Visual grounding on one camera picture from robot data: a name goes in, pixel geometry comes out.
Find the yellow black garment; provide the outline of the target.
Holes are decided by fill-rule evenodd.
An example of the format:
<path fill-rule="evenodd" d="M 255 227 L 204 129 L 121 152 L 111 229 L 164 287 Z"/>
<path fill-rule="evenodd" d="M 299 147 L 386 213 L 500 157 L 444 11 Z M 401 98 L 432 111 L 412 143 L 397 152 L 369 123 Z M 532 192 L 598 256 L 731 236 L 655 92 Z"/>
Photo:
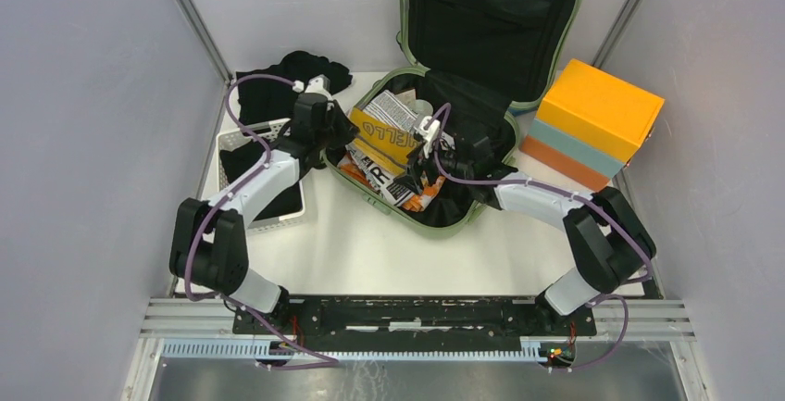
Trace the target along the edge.
<path fill-rule="evenodd" d="M 393 176 L 405 171 L 408 155 L 418 146 L 410 132 L 379 121 L 367 113 L 353 109 L 349 120 L 358 128 L 353 145 Z"/>

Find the black white newspaper-print garment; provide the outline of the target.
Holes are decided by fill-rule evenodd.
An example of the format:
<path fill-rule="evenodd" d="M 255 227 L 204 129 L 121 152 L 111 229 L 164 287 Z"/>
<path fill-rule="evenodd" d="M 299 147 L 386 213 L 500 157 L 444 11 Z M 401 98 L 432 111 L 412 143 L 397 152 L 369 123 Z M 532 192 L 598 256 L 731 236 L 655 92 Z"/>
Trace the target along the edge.
<path fill-rule="evenodd" d="M 414 135 L 418 143 L 420 143 L 413 132 L 413 127 L 425 116 L 418 116 L 413 111 L 412 103 L 415 100 L 416 92 L 413 89 L 406 90 L 399 94 L 394 94 L 388 90 L 384 90 L 373 97 L 369 102 L 365 103 L 364 105 L 356 106 L 352 108 L 352 110 L 361 110 L 371 117 L 390 126 L 410 132 Z M 346 146 L 346 154 L 343 157 L 351 157 L 358 166 L 362 165 L 364 169 L 367 168 L 371 162 L 373 162 L 369 157 L 365 156 L 361 151 L 355 148 L 353 142 Z M 407 183 L 405 182 L 406 168 L 405 171 L 400 175 L 393 176 L 390 172 L 389 174 L 392 176 L 393 182 L 395 184 L 403 185 L 407 189 Z"/>

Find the white plastic basket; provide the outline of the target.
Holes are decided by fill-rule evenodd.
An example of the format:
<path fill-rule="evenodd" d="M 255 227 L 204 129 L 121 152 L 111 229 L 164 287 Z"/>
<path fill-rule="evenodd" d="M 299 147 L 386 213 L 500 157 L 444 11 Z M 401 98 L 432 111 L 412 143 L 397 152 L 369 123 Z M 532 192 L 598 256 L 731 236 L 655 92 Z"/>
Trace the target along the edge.
<path fill-rule="evenodd" d="M 288 131 L 289 119 L 252 124 L 251 130 L 273 148 L 281 129 Z M 219 190 L 231 185 L 264 155 L 263 147 L 240 130 L 221 132 L 216 138 Z M 249 224 L 249 232 L 261 232 L 300 223 L 305 217 L 305 192 L 298 182 L 278 193 Z"/>

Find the green hard-shell suitcase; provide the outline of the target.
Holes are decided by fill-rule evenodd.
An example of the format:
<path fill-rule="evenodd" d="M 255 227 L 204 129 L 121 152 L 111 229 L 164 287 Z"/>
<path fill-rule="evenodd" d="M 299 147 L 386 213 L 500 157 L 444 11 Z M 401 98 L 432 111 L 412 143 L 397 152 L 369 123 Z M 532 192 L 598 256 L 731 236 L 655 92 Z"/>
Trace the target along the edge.
<path fill-rule="evenodd" d="M 486 159 L 508 163 L 521 138 L 515 115 L 536 108 L 552 84 L 581 1 L 399 0 L 407 66 L 377 81 L 355 109 L 383 92 L 450 104 L 447 132 L 467 131 Z"/>

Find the orange white garment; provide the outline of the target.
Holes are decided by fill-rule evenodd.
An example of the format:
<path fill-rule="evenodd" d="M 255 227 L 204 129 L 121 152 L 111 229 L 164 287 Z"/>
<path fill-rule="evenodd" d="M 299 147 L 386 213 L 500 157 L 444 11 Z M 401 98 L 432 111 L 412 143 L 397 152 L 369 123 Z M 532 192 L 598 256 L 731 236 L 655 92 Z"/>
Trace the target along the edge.
<path fill-rule="evenodd" d="M 338 169 L 381 196 L 384 202 L 413 212 L 424 211 L 445 183 L 445 178 L 440 176 L 435 183 L 425 186 L 421 194 L 414 194 L 403 185 L 395 184 L 389 172 L 373 162 L 364 169 L 362 165 L 358 166 L 351 157 L 344 157 L 338 163 Z"/>

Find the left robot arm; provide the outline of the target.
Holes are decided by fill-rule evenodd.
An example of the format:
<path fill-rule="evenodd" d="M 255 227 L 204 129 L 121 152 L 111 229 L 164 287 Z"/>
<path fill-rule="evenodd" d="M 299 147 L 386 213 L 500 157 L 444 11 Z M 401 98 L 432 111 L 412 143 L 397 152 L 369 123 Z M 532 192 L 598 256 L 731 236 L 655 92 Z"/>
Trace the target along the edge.
<path fill-rule="evenodd" d="M 210 199 L 187 198 L 180 204 L 170 272 L 256 310 L 255 321 L 266 332 L 283 332 L 291 321 L 291 310 L 282 302 L 287 292 L 250 268 L 246 230 L 320 163 L 326 148 L 348 144 L 357 133 L 330 94 L 299 94 L 288 131 L 277 137 L 274 149 Z"/>

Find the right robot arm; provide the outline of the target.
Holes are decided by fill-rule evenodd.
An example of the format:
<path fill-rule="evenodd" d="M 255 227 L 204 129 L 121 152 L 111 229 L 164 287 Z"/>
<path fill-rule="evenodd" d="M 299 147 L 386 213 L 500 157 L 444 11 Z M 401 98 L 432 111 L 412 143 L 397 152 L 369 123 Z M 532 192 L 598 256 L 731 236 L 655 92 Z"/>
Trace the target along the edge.
<path fill-rule="evenodd" d="M 567 237 L 573 267 L 536 298 L 534 319 L 542 332 L 558 334 L 579 308 L 608 299 L 621 286 L 652 279 L 656 246 L 617 188 L 571 192 L 502 162 L 480 166 L 434 138 L 415 139 L 405 184 L 420 189 L 423 181 L 443 177 L 466 189 L 476 203 L 533 217 Z"/>

